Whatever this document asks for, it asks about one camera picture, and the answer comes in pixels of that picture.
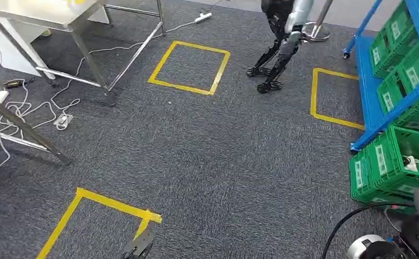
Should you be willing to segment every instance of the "metal pole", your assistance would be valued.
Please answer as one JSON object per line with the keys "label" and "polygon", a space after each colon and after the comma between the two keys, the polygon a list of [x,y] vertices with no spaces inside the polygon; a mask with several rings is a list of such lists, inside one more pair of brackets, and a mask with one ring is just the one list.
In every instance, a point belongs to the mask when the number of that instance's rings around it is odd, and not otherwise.
{"label": "metal pole", "polygon": [[147,36],[146,40],[141,44],[139,49],[135,52],[132,59],[130,59],[129,64],[119,73],[116,78],[114,78],[113,82],[109,85],[108,91],[112,90],[113,87],[119,82],[120,78],[127,72],[127,70],[130,68],[130,66],[133,64],[135,59],[139,56],[139,54],[143,51],[143,49],[146,47],[146,45],[149,43],[149,41],[152,39],[152,37],[156,34],[156,32],[159,30],[159,28],[162,26],[162,22],[158,23],[156,28]]}
{"label": "metal pole", "polygon": [[159,10],[160,22],[162,23],[162,35],[166,35],[165,22],[164,22],[164,13],[162,12],[162,1],[157,0],[157,9]]}
{"label": "metal pole", "polygon": [[[3,26],[2,23],[0,23],[0,31],[6,36],[6,38],[11,42],[11,44],[19,51],[19,53],[25,57],[25,59],[30,63],[37,66],[36,62],[28,55],[28,53],[22,48],[22,46],[14,39],[14,37],[9,33],[9,31]],[[45,73],[42,73],[38,71],[38,73],[43,77],[50,86],[55,87],[57,84],[54,80],[47,77]]]}
{"label": "metal pole", "polygon": [[324,22],[332,2],[333,0],[327,0],[325,2],[316,22],[309,22],[305,24],[304,33],[306,36],[308,36],[309,40],[314,42],[323,42],[330,37],[330,32],[323,28],[322,23]]}
{"label": "metal pole", "polygon": [[160,14],[158,14],[156,12],[143,11],[143,10],[139,10],[139,9],[133,9],[133,8],[117,6],[117,5],[112,5],[112,4],[105,4],[105,7],[110,8],[110,9],[120,10],[120,11],[134,12],[134,13],[140,13],[140,14],[143,14],[143,15],[160,17]]}
{"label": "metal pole", "polygon": [[73,80],[76,80],[76,81],[79,81],[79,82],[82,82],[82,83],[86,83],[86,84],[89,84],[89,85],[93,85],[93,86],[96,86],[96,87],[101,87],[100,84],[97,84],[93,81],[78,78],[78,77],[72,76],[70,74],[57,71],[57,70],[48,69],[48,68],[40,67],[40,66],[37,66],[36,70],[44,71],[44,72],[51,73],[51,74],[56,74],[56,75],[61,76],[61,77],[66,77],[66,78],[73,79]]}
{"label": "metal pole", "polygon": [[102,86],[103,90],[105,91],[105,96],[108,104],[110,106],[113,106],[114,101],[112,99],[111,93],[108,90],[108,86],[105,83],[105,79],[103,78],[102,74],[100,73],[100,70],[98,69],[97,64],[95,63],[87,47],[85,46],[84,41],[76,31],[72,31],[71,35],[73,35],[73,39],[75,40],[76,45],[78,45],[79,50],[82,52],[82,55],[84,55],[85,61],[87,61],[87,64],[89,65],[90,71],[92,71],[95,80],[99,85]]}
{"label": "metal pole", "polygon": [[35,148],[35,149],[38,149],[38,150],[41,150],[41,151],[50,153],[50,151],[47,150],[45,147],[43,147],[41,145],[38,145],[36,143],[33,143],[33,142],[29,142],[29,141],[26,141],[26,140],[23,140],[23,139],[20,139],[20,138],[9,136],[9,135],[6,135],[6,134],[1,133],[1,132],[0,132],[0,137],[2,139],[6,139],[6,140],[9,140],[9,141],[12,141],[12,142],[15,142],[15,143],[18,143],[18,144],[27,146],[27,147],[32,147],[32,148]]}
{"label": "metal pole", "polygon": [[380,6],[382,0],[376,0],[376,2],[371,7],[370,11],[368,11],[367,15],[365,16],[364,20],[362,21],[361,26],[357,29],[354,36],[351,38],[351,40],[348,42],[348,45],[343,49],[343,58],[347,59],[349,58],[351,54],[351,49],[354,47],[354,43],[356,41],[356,37],[359,37],[361,33],[365,30],[368,22],[370,21],[371,17],[375,13],[376,9],[378,9],[378,6]]}
{"label": "metal pole", "polygon": [[319,31],[321,30],[321,27],[322,27],[322,23],[324,22],[324,19],[325,19],[325,17],[326,17],[326,15],[327,15],[327,12],[329,11],[329,9],[330,9],[330,5],[332,5],[332,2],[333,2],[334,0],[327,0],[326,2],[325,2],[325,4],[324,4],[324,7],[322,8],[322,11],[321,11],[321,13],[319,14],[319,17],[317,18],[317,20],[316,20],[316,23],[314,24],[314,26],[313,26],[313,31],[312,31],[312,33],[311,33],[311,37],[312,38],[316,38],[317,37],[317,35],[318,35],[318,33],[319,33]]}
{"label": "metal pole", "polygon": [[14,123],[17,127],[23,130],[30,137],[38,141],[43,145],[50,153],[55,155],[60,161],[64,164],[69,164],[70,160],[62,154],[58,149],[56,149],[51,142],[39,135],[35,130],[33,130],[28,124],[24,123],[19,117],[15,116],[12,112],[7,110],[2,104],[0,104],[0,114],[3,115],[10,122]]}

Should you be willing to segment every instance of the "white label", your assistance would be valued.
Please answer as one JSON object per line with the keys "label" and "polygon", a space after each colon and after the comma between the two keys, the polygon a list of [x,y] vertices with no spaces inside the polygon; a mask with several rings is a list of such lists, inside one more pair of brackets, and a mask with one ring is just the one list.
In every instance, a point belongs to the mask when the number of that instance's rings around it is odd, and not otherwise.
{"label": "white label", "polygon": [[389,94],[389,92],[383,94],[383,100],[388,111],[394,108],[394,104],[393,104],[393,101],[391,100],[391,95]]}
{"label": "white label", "polygon": [[380,170],[380,175],[383,175],[388,172],[386,167],[386,162],[384,160],[383,145],[375,146],[376,159],[378,160],[378,169]]}
{"label": "white label", "polygon": [[401,187],[398,188],[398,190],[402,191],[402,192],[406,192],[406,193],[415,193],[415,190],[417,188],[412,187],[412,186],[408,186],[408,185],[402,185]]}
{"label": "white label", "polygon": [[387,201],[387,200],[385,200],[385,199],[381,199],[381,198],[373,198],[373,200],[372,200],[373,202],[381,202],[381,201]]}
{"label": "white label", "polygon": [[364,186],[364,183],[362,182],[361,161],[356,161],[354,167],[356,168],[356,185],[359,189]]}
{"label": "white label", "polygon": [[419,78],[418,78],[418,75],[416,74],[416,70],[414,67],[410,67],[405,72],[407,73],[407,76],[410,79],[410,83],[413,88],[419,85]]}
{"label": "white label", "polygon": [[400,30],[398,29],[397,21],[391,24],[391,29],[393,31],[394,39],[397,39],[400,36]]}
{"label": "white label", "polygon": [[378,64],[380,62],[380,54],[378,53],[378,47],[374,48],[372,51],[373,53],[373,63]]}

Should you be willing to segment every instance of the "black robot leg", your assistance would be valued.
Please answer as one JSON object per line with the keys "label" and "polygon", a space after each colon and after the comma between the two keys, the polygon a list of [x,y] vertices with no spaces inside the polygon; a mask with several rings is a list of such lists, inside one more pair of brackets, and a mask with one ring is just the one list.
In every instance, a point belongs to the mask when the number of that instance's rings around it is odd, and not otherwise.
{"label": "black robot leg", "polygon": [[259,93],[268,93],[273,90],[282,89],[282,83],[278,81],[281,73],[286,69],[287,63],[299,50],[300,34],[291,35],[289,41],[283,41],[279,49],[278,60],[272,68],[265,82],[257,86]]}
{"label": "black robot leg", "polygon": [[268,76],[270,74],[271,69],[268,69],[262,65],[269,62],[276,55],[280,48],[280,45],[280,41],[276,39],[273,46],[270,47],[266,53],[262,54],[262,56],[259,58],[257,63],[255,63],[255,65],[252,68],[248,69],[248,76]]}

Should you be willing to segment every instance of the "floor marking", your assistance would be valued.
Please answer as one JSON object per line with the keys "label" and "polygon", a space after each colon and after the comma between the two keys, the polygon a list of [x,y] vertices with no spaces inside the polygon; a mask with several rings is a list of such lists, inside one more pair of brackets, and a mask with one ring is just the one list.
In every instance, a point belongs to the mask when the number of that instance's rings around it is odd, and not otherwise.
{"label": "floor marking", "polygon": [[340,72],[335,72],[335,71],[315,67],[313,69],[313,82],[312,82],[312,86],[311,86],[310,114],[313,117],[315,117],[317,119],[320,119],[320,120],[330,121],[330,122],[337,123],[337,124],[340,124],[340,125],[343,125],[343,126],[348,126],[348,127],[353,127],[353,128],[358,128],[360,130],[364,130],[364,125],[361,125],[361,124],[358,124],[358,123],[355,123],[355,122],[351,122],[351,121],[347,121],[347,120],[337,119],[337,118],[322,115],[322,114],[318,114],[316,112],[317,77],[318,77],[319,72],[330,74],[332,76],[348,78],[348,79],[354,79],[354,80],[359,79],[358,77],[351,76],[349,74],[344,74],[344,73],[340,73]]}
{"label": "floor marking", "polygon": [[150,212],[148,209],[142,210],[139,208],[135,208],[125,203],[96,194],[89,190],[77,188],[75,198],[73,199],[73,201],[71,201],[70,205],[68,206],[68,209],[66,209],[62,218],[57,223],[55,229],[53,230],[52,234],[49,236],[49,239],[46,241],[46,244],[44,244],[43,248],[39,252],[36,259],[46,258],[52,246],[54,245],[55,241],[57,241],[58,236],[62,232],[63,228],[65,228],[66,223],[70,219],[71,215],[73,214],[73,212],[75,212],[76,207],[78,207],[78,204],[80,203],[82,198],[86,198],[88,200],[101,203],[107,207],[119,210],[121,212],[128,213],[132,216],[141,217],[142,221],[140,222],[140,225],[138,226],[137,232],[135,233],[135,236],[133,239],[137,238],[144,231],[144,229],[146,229],[150,221],[162,223],[162,217],[159,214]]}
{"label": "floor marking", "polygon": [[[190,86],[185,86],[185,85],[172,84],[172,83],[168,83],[168,82],[156,79],[157,74],[159,73],[160,69],[162,69],[162,66],[165,64],[166,59],[170,56],[171,52],[173,51],[174,47],[176,47],[176,45],[194,47],[196,49],[214,51],[214,52],[219,52],[219,53],[224,54],[224,57],[222,59],[222,63],[219,66],[218,72],[216,73],[216,77],[214,78],[213,84],[211,85],[211,88],[210,88],[209,91],[205,91],[205,90],[202,90],[202,89],[198,89],[198,88],[194,88],[194,87],[190,87]],[[219,81],[221,80],[222,73],[224,72],[224,69],[227,65],[229,57],[230,57],[230,52],[228,52],[226,50],[220,50],[220,49],[215,49],[213,47],[206,47],[206,46],[201,46],[201,45],[187,43],[187,42],[180,42],[178,40],[175,40],[175,41],[172,42],[172,44],[170,45],[168,50],[165,52],[164,56],[160,60],[159,64],[157,64],[156,69],[154,69],[154,71],[152,72],[152,74],[149,77],[149,79],[147,80],[147,82],[157,84],[157,85],[162,85],[162,86],[174,87],[174,88],[177,88],[177,89],[181,89],[181,90],[184,90],[184,91],[190,91],[190,92],[194,92],[194,93],[214,95],[214,93],[216,92],[216,89],[218,88]]]}

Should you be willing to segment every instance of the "robot leg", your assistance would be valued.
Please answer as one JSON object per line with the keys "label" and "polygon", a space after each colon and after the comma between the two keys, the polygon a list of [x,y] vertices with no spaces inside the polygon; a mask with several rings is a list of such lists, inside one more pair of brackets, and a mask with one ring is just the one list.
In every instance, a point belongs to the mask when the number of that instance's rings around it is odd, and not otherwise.
{"label": "robot leg", "polygon": [[252,68],[248,69],[247,74],[249,77],[268,76],[270,74],[271,69],[263,67],[263,65],[268,63],[276,55],[276,53],[278,53],[281,41],[285,38],[284,25],[286,21],[281,20],[277,15],[273,15],[271,17],[268,17],[267,15],[267,19],[270,29],[276,36],[276,40],[273,46],[259,58],[257,63]]}
{"label": "robot leg", "polygon": [[277,81],[277,79],[286,68],[287,63],[289,63],[292,56],[299,50],[300,40],[300,32],[291,33],[288,41],[283,40],[279,49],[279,58],[276,61],[275,66],[272,68],[265,82],[257,86],[257,91],[259,93],[267,93],[272,90],[282,89],[282,84]]}
{"label": "robot leg", "polygon": [[269,62],[278,52],[280,48],[280,41],[275,40],[275,43],[272,47],[268,49],[266,53],[264,53],[260,58],[259,61],[254,65],[254,67],[248,69],[247,74],[249,77],[255,76],[268,76],[270,74],[271,69],[263,67],[262,65]]}

